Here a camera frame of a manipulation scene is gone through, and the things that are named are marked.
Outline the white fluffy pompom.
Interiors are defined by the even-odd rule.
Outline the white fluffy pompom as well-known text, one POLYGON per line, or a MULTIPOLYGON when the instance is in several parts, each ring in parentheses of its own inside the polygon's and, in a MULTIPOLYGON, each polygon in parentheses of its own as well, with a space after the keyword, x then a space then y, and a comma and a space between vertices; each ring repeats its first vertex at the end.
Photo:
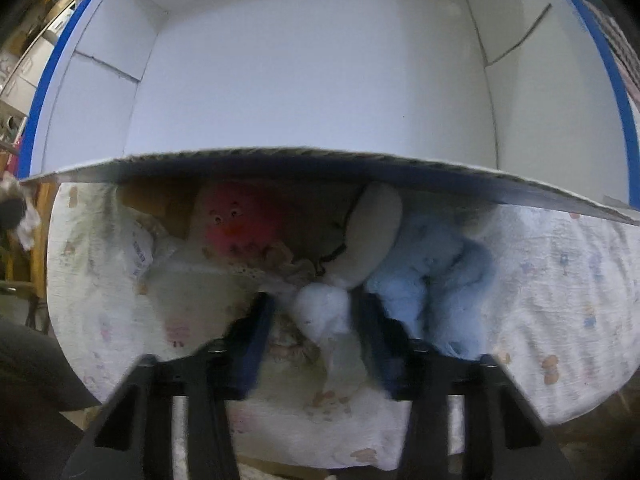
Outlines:
POLYGON ((288 306, 288 316, 317 346, 350 332, 350 297, 346 290, 322 283, 303 287, 288 306))

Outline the cream plush sleep mask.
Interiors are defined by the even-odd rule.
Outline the cream plush sleep mask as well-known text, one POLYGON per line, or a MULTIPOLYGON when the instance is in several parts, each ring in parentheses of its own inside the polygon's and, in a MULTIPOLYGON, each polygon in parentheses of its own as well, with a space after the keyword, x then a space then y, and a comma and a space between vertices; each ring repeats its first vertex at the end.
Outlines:
POLYGON ((370 183, 346 221, 344 249, 323 263, 324 284, 353 289, 367 281, 395 244, 402 218, 402 199, 393 186, 370 183))

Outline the beige lace scrunchie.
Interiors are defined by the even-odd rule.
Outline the beige lace scrunchie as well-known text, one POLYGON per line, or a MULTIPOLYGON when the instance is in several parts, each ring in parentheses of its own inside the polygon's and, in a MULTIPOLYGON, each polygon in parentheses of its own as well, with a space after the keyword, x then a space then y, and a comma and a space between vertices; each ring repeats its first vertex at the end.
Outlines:
POLYGON ((293 253, 277 242, 266 249, 264 254, 223 256, 213 248, 202 248, 203 256, 211 262, 219 263, 229 274, 238 278, 246 290, 246 298, 226 307, 230 321, 247 314, 250 296, 255 290, 269 292, 276 300, 267 353, 275 361, 290 362, 295 365, 311 365, 320 358, 320 350, 296 326, 288 307, 303 286, 317 276, 314 264, 308 259, 294 259, 293 253))

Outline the light blue fluffy scrunchie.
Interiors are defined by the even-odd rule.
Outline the light blue fluffy scrunchie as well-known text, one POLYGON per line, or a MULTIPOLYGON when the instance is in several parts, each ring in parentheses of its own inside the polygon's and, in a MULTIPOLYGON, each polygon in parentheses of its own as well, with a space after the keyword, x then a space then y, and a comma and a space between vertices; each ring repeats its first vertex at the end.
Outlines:
POLYGON ((444 220, 410 212, 396 242, 364 283, 408 336, 444 356, 486 352, 482 302, 495 276, 489 249, 444 220))

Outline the pink rubber duck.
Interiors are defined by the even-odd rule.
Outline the pink rubber duck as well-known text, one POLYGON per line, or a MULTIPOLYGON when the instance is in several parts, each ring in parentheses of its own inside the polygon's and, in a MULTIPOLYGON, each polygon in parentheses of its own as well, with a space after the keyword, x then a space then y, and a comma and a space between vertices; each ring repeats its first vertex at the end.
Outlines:
POLYGON ((282 242, 286 214, 272 188, 241 181, 206 185, 202 206, 203 244, 209 254, 228 259, 264 256, 282 242))

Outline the white cardboard box blue edges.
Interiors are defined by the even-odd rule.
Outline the white cardboard box blue edges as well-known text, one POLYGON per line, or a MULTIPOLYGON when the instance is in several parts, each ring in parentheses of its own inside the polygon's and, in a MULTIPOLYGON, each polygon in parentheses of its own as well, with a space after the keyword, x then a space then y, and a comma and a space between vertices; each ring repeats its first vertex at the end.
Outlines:
POLYGON ((80 0, 22 179, 381 180, 636 223, 617 0, 80 0))

